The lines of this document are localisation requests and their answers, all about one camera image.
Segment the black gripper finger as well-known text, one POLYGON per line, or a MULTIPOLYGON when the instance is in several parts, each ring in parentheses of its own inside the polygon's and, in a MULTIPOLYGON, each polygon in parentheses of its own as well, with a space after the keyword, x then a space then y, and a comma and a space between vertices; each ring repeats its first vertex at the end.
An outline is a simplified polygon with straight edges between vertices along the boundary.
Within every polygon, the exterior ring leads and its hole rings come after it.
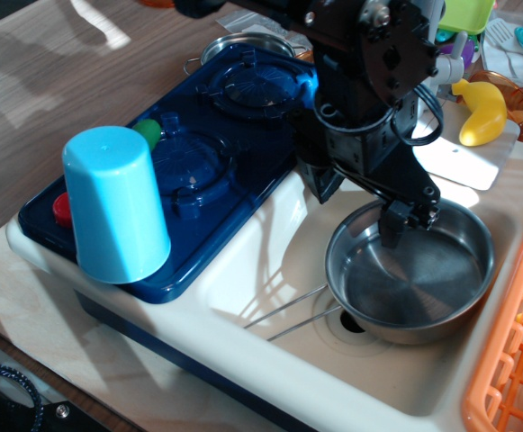
POLYGON ((436 205, 405 203, 394 200, 382 205, 378 232, 382 245, 396 248, 407 230, 429 230, 439 217, 436 205))
POLYGON ((332 166, 315 166, 299 159, 298 167, 305 184, 319 203, 327 202, 345 179, 332 166))

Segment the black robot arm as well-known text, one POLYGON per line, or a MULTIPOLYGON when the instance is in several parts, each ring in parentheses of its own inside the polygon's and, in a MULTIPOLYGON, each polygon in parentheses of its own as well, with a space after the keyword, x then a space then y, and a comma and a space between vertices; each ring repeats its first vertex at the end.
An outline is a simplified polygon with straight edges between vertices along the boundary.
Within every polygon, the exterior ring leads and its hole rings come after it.
POLYGON ((312 46, 318 87, 310 109, 290 112, 298 166, 311 192, 326 202, 350 180, 383 205, 383 245, 395 248, 409 229, 436 221, 440 192, 413 150, 437 140, 439 123, 414 137, 418 107, 444 114, 427 87, 439 49, 429 37, 428 2, 245 1, 312 46))

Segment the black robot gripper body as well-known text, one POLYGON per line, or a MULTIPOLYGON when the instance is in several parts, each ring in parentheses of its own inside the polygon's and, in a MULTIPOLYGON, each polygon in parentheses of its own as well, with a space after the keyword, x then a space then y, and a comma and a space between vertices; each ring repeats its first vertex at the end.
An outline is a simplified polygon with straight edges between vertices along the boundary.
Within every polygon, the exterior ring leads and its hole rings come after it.
POLYGON ((419 98, 407 96, 376 122, 350 129, 340 114, 311 108, 287 114, 299 159, 337 172, 385 203, 436 205, 440 192, 413 154, 419 98))

